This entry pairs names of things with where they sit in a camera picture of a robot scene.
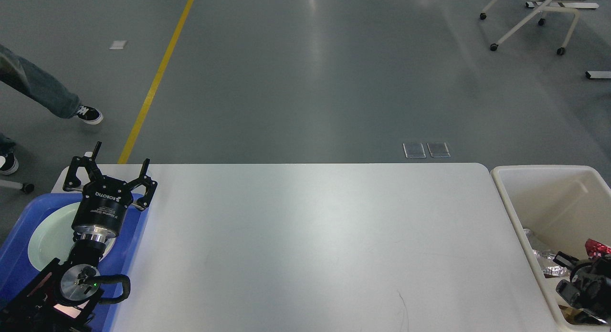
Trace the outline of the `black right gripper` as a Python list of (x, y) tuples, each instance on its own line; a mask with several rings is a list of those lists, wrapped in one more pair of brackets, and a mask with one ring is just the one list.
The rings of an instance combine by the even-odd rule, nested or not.
[(553, 262), (571, 271), (569, 280), (561, 280), (556, 285), (556, 292), (559, 296), (569, 306), (584, 310), (609, 323), (611, 314), (610, 257), (579, 260), (559, 251), (554, 256)]

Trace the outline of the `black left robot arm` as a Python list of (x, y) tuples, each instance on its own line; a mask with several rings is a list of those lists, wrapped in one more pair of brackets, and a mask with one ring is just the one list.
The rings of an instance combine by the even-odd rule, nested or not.
[(96, 164), (100, 147), (74, 156), (65, 176), (63, 190), (82, 195), (67, 259), (52, 259), (1, 309), (3, 332), (89, 332), (96, 306), (128, 299), (129, 277), (101, 273), (100, 262), (107, 243), (121, 235), (128, 209), (144, 212), (158, 183), (147, 174), (148, 158), (131, 181), (103, 174)]

